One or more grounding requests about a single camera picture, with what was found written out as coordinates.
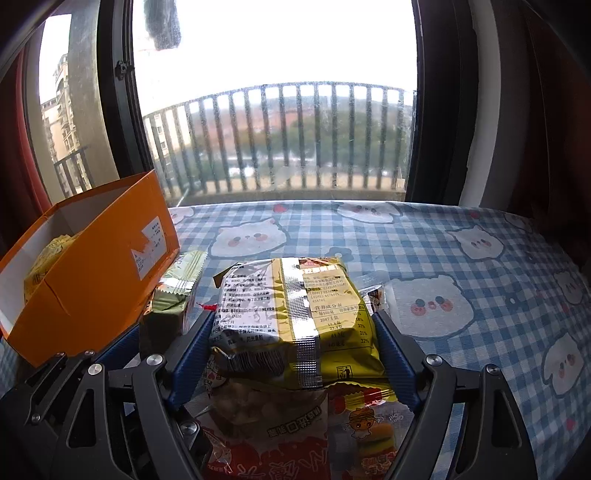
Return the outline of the clear red vacuum food pack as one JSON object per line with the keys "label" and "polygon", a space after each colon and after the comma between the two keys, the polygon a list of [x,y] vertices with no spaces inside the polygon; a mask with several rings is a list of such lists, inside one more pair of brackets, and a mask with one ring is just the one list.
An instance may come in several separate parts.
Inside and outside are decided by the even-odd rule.
{"label": "clear red vacuum food pack", "polygon": [[371,315],[389,310],[385,293],[385,285],[389,280],[386,271],[370,272],[353,280]]}

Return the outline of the red peanut snack bag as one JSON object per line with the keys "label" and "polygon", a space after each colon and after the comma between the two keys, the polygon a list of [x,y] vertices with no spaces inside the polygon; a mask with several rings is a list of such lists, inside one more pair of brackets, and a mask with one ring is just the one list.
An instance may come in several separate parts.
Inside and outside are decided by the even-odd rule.
{"label": "red peanut snack bag", "polygon": [[228,378],[209,357],[185,408],[211,442],[205,479],[331,477],[325,390]]}

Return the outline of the blue checkered bear tablecloth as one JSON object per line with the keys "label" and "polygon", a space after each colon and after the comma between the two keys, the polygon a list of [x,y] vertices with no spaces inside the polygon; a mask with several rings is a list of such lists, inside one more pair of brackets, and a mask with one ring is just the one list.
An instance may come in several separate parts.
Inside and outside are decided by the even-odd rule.
{"label": "blue checkered bear tablecloth", "polygon": [[92,244],[143,242],[153,217],[215,273],[239,259],[339,256],[355,275],[386,276],[394,319],[454,364],[501,364],[539,474],[584,479],[590,428],[590,289],[576,265],[519,216],[389,202],[290,201],[179,207],[116,200]]}

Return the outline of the yellow silver snack pack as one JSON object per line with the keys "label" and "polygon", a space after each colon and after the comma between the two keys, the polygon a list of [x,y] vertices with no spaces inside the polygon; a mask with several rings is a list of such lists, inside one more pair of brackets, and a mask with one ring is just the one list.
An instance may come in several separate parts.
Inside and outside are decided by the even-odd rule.
{"label": "yellow silver snack pack", "polygon": [[338,258],[238,263],[216,284],[209,344],[224,376],[290,390],[386,377],[374,320]]}

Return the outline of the balcony metal railing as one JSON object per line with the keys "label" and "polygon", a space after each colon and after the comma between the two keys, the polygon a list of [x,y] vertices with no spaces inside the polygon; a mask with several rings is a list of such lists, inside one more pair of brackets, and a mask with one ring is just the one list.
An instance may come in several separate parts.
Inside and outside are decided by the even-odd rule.
{"label": "balcony metal railing", "polygon": [[356,82],[243,87],[143,118],[172,202],[280,198],[402,200],[414,91]]}

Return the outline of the black window frame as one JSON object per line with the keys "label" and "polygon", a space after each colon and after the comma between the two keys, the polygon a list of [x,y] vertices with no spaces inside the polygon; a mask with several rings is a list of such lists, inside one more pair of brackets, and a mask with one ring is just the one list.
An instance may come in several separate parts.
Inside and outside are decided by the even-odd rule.
{"label": "black window frame", "polygon": [[[418,99],[407,200],[456,205],[465,185],[479,86],[477,34],[466,1],[416,1]],[[151,169],[140,130],[131,47],[131,4],[102,1],[97,71],[102,113],[117,172]]]}

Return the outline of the burger gummy candy packet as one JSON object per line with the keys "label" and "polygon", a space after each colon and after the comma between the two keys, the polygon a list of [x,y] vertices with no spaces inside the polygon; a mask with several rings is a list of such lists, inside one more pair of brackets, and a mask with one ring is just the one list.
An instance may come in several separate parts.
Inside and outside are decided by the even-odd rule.
{"label": "burger gummy candy packet", "polygon": [[328,387],[329,467],[334,479],[383,479],[414,419],[387,382]]}

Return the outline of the hanging grey cloth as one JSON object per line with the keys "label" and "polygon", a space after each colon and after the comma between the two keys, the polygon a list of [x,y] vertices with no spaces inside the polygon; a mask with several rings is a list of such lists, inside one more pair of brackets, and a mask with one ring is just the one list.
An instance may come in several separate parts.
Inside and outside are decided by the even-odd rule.
{"label": "hanging grey cloth", "polygon": [[157,51],[177,48],[181,42],[180,26],[174,0],[145,0],[145,28]]}

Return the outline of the orange cardboard box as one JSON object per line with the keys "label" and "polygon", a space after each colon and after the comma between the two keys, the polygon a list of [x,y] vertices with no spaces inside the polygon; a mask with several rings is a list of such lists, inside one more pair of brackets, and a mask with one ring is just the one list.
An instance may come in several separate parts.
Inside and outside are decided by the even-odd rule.
{"label": "orange cardboard box", "polygon": [[[31,297],[24,281],[49,242],[74,242]],[[100,351],[141,316],[179,252],[155,172],[70,197],[46,211],[1,261],[1,331],[38,367],[54,354]]]}

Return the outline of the yellow chip bag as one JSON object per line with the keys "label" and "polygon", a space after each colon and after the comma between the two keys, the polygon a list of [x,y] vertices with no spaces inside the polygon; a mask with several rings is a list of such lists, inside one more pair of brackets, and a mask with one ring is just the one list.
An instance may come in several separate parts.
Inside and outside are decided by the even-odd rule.
{"label": "yellow chip bag", "polygon": [[74,243],[77,237],[78,234],[74,236],[60,235],[53,238],[41,250],[23,281],[24,303],[27,303],[32,298],[49,270]]}

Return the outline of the green snack packet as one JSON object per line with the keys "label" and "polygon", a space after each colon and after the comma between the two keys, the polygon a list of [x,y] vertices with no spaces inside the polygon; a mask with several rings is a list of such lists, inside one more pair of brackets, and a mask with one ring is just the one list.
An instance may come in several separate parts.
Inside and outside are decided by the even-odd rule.
{"label": "green snack packet", "polygon": [[195,292],[204,275],[207,252],[180,253],[161,276],[139,321],[139,355],[163,355],[183,335],[194,306]]}

